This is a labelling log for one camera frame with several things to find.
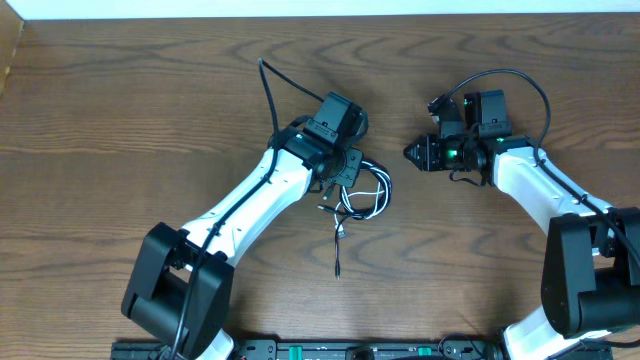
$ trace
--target wood grain surface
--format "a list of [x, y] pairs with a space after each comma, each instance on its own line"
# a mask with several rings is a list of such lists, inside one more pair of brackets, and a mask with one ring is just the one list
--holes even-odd
[[[380, 217], [347, 223], [340, 281], [320, 197], [285, 210], [238, 267], [232, 335], [491, 335], [539, 305], [534, 221], [496, 189], [402, 157], [437, 130], [426, 102], [482, 70], [536, 79], [554, 163], [616, 206], [640, 205], [640, 15], [30, 22], [0, 102], [1, 358], [104, 359], [112, 341], [149, 338], [120, 314], [142, 238], [199, 216], [257, 164], [271, 127], [259, 56], [362, 105], [359, 147], [395, 192]], [[317, 110], [271, 85], [282, 123]], [[537, 136], [535, 91], [509, 76], [467, 90], [495, 88], [515, 132]]]

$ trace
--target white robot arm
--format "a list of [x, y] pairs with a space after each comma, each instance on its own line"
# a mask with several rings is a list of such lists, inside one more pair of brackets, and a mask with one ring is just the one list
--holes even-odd
[[[512, 136], [502, 90], [465, 94], [465, 119], [451, 95], [480, 76], [510, 73], [531, 83], [547, 110], [537, 142]], [[615, 209], [563, 174], [540, 149], [551, 110], [542, 89], [515, 70], [470, 77], [428, 105], [439, 134], [427, 134], [404, 155], [422, 171], [451, 171], [452, 181], [489, 184], [513, 197], [547, 235], [542, 306], [503, 332], [491, 360], [556, 358], [594, 338], [640, 323], [640, 210]], [[482, 180], [455, 179], [477, 171]], [[594, 270], [593, 256], [615, 257], [612, 268]]]
[[[513, 197], [545, 234], [549, 231], [552, 218], [566, 214], [595, 215], [536, 165], [533, 151], [533, 147], [527, 146], [509, 149], [496, 155], [493, 168], [494, 185]], [[573, 189], [586, 194], [549, 161], [543, 150], [538, 151], [540, 159], [546, 161], [547, 168]], [[607, 202], [592, 196], [589, 196], [589, 200], [605, 213], [611, 207]], [[593, 248], [592, 253], [599, 255], [598, 248]], [[524, 320], [509, 326], [504, 331], [504, 341], [512, 360], [539, 360], [573, 347], [580, 339], [598, 338], [609, 334], [607, 330], [590, 331], [578, 338], [565, 339], [553, 329], [543, 307], [540, 306]]]
[[[233, 341], [222, 324], [234, 268], [313, 184], [355, 184], [363, 154], [352, 145], [367, 127], [366, 112], [329, 93], [315, 116], [299, 117], [273, 136], [255, 170], [220, 203], [178, 231], [160, 223], [147, 234], [122, 313], [164, 343], [178, 344], [172, 351], [187, 359], [226, 359]], [[182, 267], [193, 268], [188, 284], [170, 271]]]

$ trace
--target cable connector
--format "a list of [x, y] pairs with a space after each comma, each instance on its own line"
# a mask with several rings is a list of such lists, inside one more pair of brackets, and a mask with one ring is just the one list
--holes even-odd
[[322, 197], [323, 200], [328, 200], [331, 197], [331, 194], [333, 194], [333, 189], [336, 187], [336, 183], [331, 183], [331, 185], [329, 185], [329, 187], [327, 188], [327, 191], [325, 191], [324, 196]]
[[427, 110], [429, 111], [429, 114], [432, 117], [437, 117], [437, 112], [438, 109], [440, 109], [440, 106], [442, 105], [442, 103], [444, 102], [446, 94], [442, 94], [440, 96], [438, 96], [437, 98], [433, 99], [433, 101], [431, 101], [429, 104], [427, 104]]
[[336, 229], [338, 229], [338, 237], [340, 239], [344, 239], [344, 237], [347, 236], [347, 233], [344, 231], [344, 226], [342, 226], [342, 224], [336, 225]]

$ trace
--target wire bundle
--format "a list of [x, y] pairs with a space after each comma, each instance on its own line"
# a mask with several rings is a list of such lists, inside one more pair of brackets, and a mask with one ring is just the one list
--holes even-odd
[[[382, 166], [376, 164], [373, 161], [363, 160], [360, 163], [361, 171], [370, 172], [377, 180], [378, 187], [375, 192], [355, 192], [349, 193], [344, 186], [340, 187], [340, 202], [332, 208], [327, 205], [318, 205], [318, 208], [333, 214], [333, 218], [336, 222], [336, 231], [334, 234], [335, 249], [336, 249], [336, 264], [335, 275], [336, 279], [340, 279], [340, 239], [345, 236], [342, 223], [347, 219], [354, 220], [369, 220], [375, 216], [380, 215], [385, 211], [391, 203], [391, 176]], [[365, 209], [358, 209], [351, 205], [351, 197], [358, 195], [375, 196], [376, 200], [373, 206]]]

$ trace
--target black cable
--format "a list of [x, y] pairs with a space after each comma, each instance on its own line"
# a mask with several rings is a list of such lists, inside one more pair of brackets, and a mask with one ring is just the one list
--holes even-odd
[[440, 354], [442, 354], [442, 356], [444, 358], [453, 359], [452, 357], [449, 357], [449, 356], [447, 356], [447, 354], [444, 353], [444, 343], [445, 343], [445, 341], [447, 341], [448, 339], [450, 339], [452, 337], [461, 337], [461, 338], [464, 338], [467, 341], [469, 341], [469, 343], [471, 344], [471, 347], [473, 347], [473, 350], [475, 350], [480, 355], [479, 358], [476, 358], [476, 359], [473, 359], [473, 360], [484, 360], [484, 357], [482, 356], [482, 351], [480, 351], [480, 349], [478, 349], [478, 347], [473, 342], [473, 340], [471, 340], [471, 337], [469, 337], [469, 335], [462, 334], [462, 333], [452, 333], [452, 334], [449, 334], [449, 335], [443, 337], [442, 340], [440, 340], [440, 342], [438, 343], [438, 351], [440, 352]]
[[258, 59], [258, 70], [260, 72], [260, 79], [262, 80], [262, 86], [264, 87], [264, 91], [267, 96], [267, 102], [269, 103], [269, 110], [271, 111], [271, 121], [273, 123], [273, 135], [272, 135], [273, 136], [273, 142], [272, 142], [273, 157], [271, 158], [271, 166], [269, 166], [269, 170], [260, 179], [260, 181], [253, 188], [251, 188], [251, 190], [249, 190], [246, 194], [244, 194], [244, 196], [242, 196], [240, 200], [238, 200], [235, 204], [233, 204], [233, 206], [231, 206], [231, 208], [229, 208], [229, 210], [227, 210], [220, 217], [220, 219], [215, 222], [215, 224], [213, 224], [213, 226], [211, 227], [211, 231], [209, 231], [209, 234], [207, 235], [207, 237], [204, 240], [204, 243], [202, 244], [202, 247], [200, 247], [200, 250], [198, 251], [198, 257], [191, 271], [191, 276], [189, 277], [187, 292], [185, 293], [184, 302], [182, 304], [182, 311], [180, 312], [180, 318], [178, 320], [178, 328], [176, 330], [176, 336], [173, 341], [173, 346], [171, 347], [171, 353], [169, 355], [170, 360], [175, 359], [178, 349], [182, 346], [181, 344], [182, 331], [184, 330], [184, 322], [187, 317], [187, 313], [189, 310], [189, 303], [191, 302], [191, 297], [193, 295], [193, 287], [198, 277], [198, 272], [200, 270], [200, 267], [204, 264], [205, 254], [207, 253], [207, 249], [209, 248], [211, 241], [215, 236], [220, 235], [220, 228], [224, 226], [225, 222], [229, 219], [229, 217], [231, 217], [231, 215], [233, 215], [233, 213], [235, 213], [236, 210], [238, 210], [247, 200], [249, 200], [249, 198], [251, 198], [251, 196], [253, 196], [253, 194], [255, 194], [256, 191], [258, 191], [258, 189], [260, 189], [267, 182], [270, 182], [271, 175], [276, 169], [276, 164], [278, 162], [278, 151], [279, 151], [278, 133], [280, 132], [280, 129], [278, 128], [278, 115], [276, 114], [276, 107], [273, 102], [273, 96], [271, 95], [269, 82], [267, 81], [267, 76], [264, 72], [265, 67], [271, 70], [274, 74], [276, 74], [283, 80], [285, 80], [287, 83], [293, 85], [295, 88], [301, 90], [302, 92], [308, 95], [318, 98], [317, 95], [313, 94], [312, 92], [303, 88], [302, 86], [294, 83], [292, 80], [290, 80], [289, 78], [284, 76], [282, 73], [274, 69], [271, 65], [267, 64], [266, 61], [262, 60], [262, 58]]
[[340, 279], [340, 226], [351, 216], [349, 214], [345, 214], [344, 217], [338, 222], [338, 226], [336, 226], [336, 233], [334, 234], [335, 242], [336, 242], [336, 266], [335, 266], [335, 274], [336, 279]]
[[456, 91], [458, 91], [461, 87], [463, 87], [464, 85], [468, 84], [469, 82], [471, 82], [471, 81], [473, 81], [473, 80], [475, 80], [477, 78], [480, 78], [480, 77], [483, 77], [483, 76], [486, 76], [486, 75], [493, 75], [493, 74], [512, 74], [512, 75], [517, 75], [517, 76], [525, 79], [529, 84], [531, 84], [531, 86], [533, 86], [538, 91], [538, 94], [540, 94], [540, 97], [542, 97], [542, 101], [544, 102], [544, 106], [545, 106], [545, 110], [546, 110], [546, 121], [545, 121], [545, 124], [544, 124], [544, 128], [542, 129], [542, 133], [540, 134], [540, 138], [538, 139], [537, 142], [534, 143], [534, 146], [533, 146], [533, 157], [534, 157], [534, 159], [536, 161], [536, 164], [538, 166], [540, 166], [540, 168], [551, 179], [553, 179], [563, 189], [565, 189], [569, 194], [571, 194], [571, 196], [573, 196], [578, 201], [578, 203], [584, 204], [587, 208], [589, 208], [591, 211], [593, 211], [598, 217], [600, 217], [604, 221], [604, 223], [613, 231], [613, 233], [615, 234], [615, 236], [618, 239], [618, 241], [620, 241], [622, 243], [622, 245], [630, 253], [631, 257], [633, 258], [633, 261], [636, 263], [636, 266], [638, 266], [638, 268], [640, 268], [640, 254], [638, 254], [638, 251], [631, 245], [631, 242], [626, 237], [626, 235], [623, 234], [620, 229], [618, 229], [618, 227], [613, 223], [613, 221], [611, 221], [611, 219], [609, 219], [609, 217], [606, 216], [604, 214], [604, 212], [602, 212], [602, 210], [598, 209], [595, 205], [593, 205], [589, 201], [588, 194], [579, 194], [577, 191], [575, 191], [573, 188], [571, 188], [571, 186], [569, 186], [562, 179], [560, 179], [556, 174], [554, 174], [545, 165], [545, 160], [540, 159], [540, 154], [538, 154], [538, 152], [540, 150], [540, 147], [542, 147], [542, 141], [544, 140], [544, 137], [547, 135], [547, 132], [549, 131], [549, 127], [551, 126], [551, 105], [549, 104], [549, 99], [547, 98], [547, 94], [544, 92], [544, 90], [542, 90], [542, 88], [540, 87], [540, 85], [538, 85], [538, 83], [536, 83], [531, 77], [529, 77], [529, 75], [527, 75], [525, 73], [522, 73], [522, 72], [520, 72], [518, 70], [513, 70], [513, 69], [494, 69], [494, 70], [488, 70], [488, 71], [483, 71], [481, 73], [477, 73], [477, 74], [469, 77], [468, 79], [464, 80], [460, 84], [456, 85], [447, 94], [445, 94], [445, 95], [439, 97], [438, 99], [436, 99], [436, 104], [435, 104], [434, 109], [437, 110], [437, 108], [441, 104], [443, 104], [445, 101], [450, 99], [451, 96]]
[[311, 96], [312, 98], [320, 101], [320, 102], [324, 102], [324, 99], [321, 98], [320, 96], [314, 94], [313, 92], [303, 88], [302, 86], [296, 84], [295, 82], [293, 82], [293, 80], [289, 79], [288, 77], [286, 77], [284, 74], [282, 74], [280, 71], [276, 70], [275, 68], [273, 68], [271, 65], [269, 65], [269, 63], [267, 63], [266, 61], [262, 61], [262, 64], [264, 65], [264, 67], [266, 67], [267, 69], [271, 70], [272, 73], [274, 73], [275, 75], [277, 75], [278, 77], [280, 77], [282, 80], [286, 81], [289, 85], [293, 86], [294, 88], [302, 91], [303, 93]]
[[[336, 208], [332, 208], [327, 205], [318, 205], [318, 208], [336, 216], [336, 231], [334, 234], [336, 249], [336, 279], [340, 279], [340, 238], [344, 237], [344, 235], [340, 235], [340, 232], [342, 230], [342, 223], [347, 219], [369, 220], [381, 214], [391, 204], [391, 176], [389, 176], [387, 170], [384, 169], [381, 165], [370, 160], [362, 161], [360, 163], [360, 170], [370, 172], [378, 180], [378, 191], [376, 191], [375, 193], [366, 193], [367, 195], [376, 195], [376, 200], [373, 206], [365, 209], [358, 209], [351, 206], [349, 196], [361, 194], [349, 194], [347, 188], [344, 186], [340, 187], [340, 203], [338, 203], [338, 206], [336, 206]], [[342, 205], [344, 211], [338, 210], [340, 205]], [[342, 219], [340, 219], [340, 221], [337, 220], [338, 216], [342, 216]]]

